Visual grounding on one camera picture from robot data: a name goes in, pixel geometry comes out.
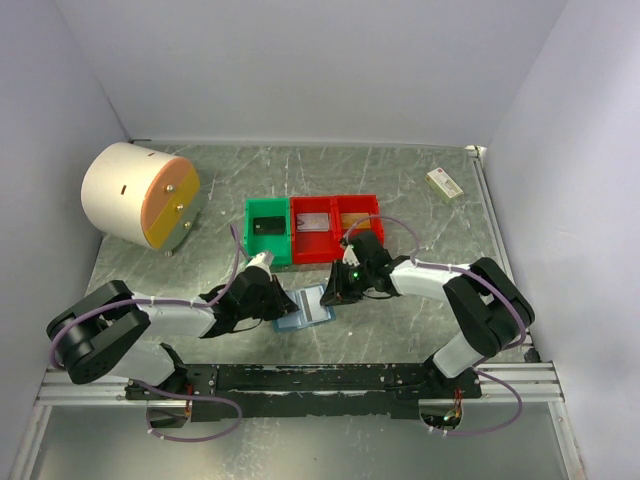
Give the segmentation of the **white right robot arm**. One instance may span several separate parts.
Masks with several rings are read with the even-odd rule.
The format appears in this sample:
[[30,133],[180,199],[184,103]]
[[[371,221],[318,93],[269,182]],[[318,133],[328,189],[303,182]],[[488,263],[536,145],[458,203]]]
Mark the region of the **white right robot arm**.
[[535,321],[530,303],[491,258],[451,265],[392,257],[369,231],[344,246],[343,257],[332,263],[322,306],[357,303],[370,290],[384,298],[420,296],[449,304],[459,332],[426,361],[424,374],[425,388],[435,397],[455,390],[468,368],[519,345]]

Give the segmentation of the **green plastic bin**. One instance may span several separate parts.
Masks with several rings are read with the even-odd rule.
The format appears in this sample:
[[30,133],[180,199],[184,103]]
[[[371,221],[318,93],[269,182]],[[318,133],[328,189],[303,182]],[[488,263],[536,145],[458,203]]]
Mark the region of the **green plastic bin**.
[[244,246],[249,255],[269,251],[273,264],[293,263],[290,200],[248,198],[245,202]]

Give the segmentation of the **red plastic bin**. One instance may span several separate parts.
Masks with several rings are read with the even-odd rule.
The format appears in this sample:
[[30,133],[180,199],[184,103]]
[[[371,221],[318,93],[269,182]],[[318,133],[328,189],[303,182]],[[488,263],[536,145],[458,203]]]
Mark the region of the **red plastic bin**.
[[[331,229],[328,232],[299,232],[296,230],[298,213],[327,212]],[[290,198],[293,263],[297,265],[331,263],[337,258],[337,205],[332,196],[297,196]]]
[[337,195],[337,235],[341,238],[357,221],[367,217],[359,223],[354,234],[364,230],[373,231],[381,243],[385,241],[385,231],[382,220],[373,218],[380,213],[378,198],[373,194]]

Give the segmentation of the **blue card holder wallet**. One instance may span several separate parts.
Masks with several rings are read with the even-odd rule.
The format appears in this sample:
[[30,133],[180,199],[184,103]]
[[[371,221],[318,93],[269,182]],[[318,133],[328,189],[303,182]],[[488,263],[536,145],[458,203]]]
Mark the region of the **blue card holder wallet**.
[[[289,297],[294,301],[295,301],[295,296],[294,296],[295,291],[286,291]],[[278,333],[291,332],[291,331],[306,329],[309,327],[300,326],[299,311],[274,321],[274,331]]]

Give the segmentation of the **white magnetic stripe card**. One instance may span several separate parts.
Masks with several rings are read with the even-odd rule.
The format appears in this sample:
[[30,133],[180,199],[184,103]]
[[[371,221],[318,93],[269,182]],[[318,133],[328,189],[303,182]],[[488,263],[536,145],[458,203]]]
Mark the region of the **white magnetic stripe card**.
[[296,230],[299,232],[328,232],[330,229],[330,216],[327,212],[298,213],[296,215]]

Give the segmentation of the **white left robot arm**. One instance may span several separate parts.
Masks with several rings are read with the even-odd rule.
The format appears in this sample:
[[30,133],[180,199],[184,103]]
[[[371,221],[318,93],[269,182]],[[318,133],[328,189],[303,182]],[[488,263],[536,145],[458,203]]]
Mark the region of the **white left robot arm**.
[[153,343],[153,337],[215,338],[234,333],[246,319],[273,321],[298,311],[276,276],[249,266],[230,286],[177,304],[110,281],[54,318],[46,334],[73,383],[114,375],[140,380],[173,399],[185,390],[187,367],[171,345]]

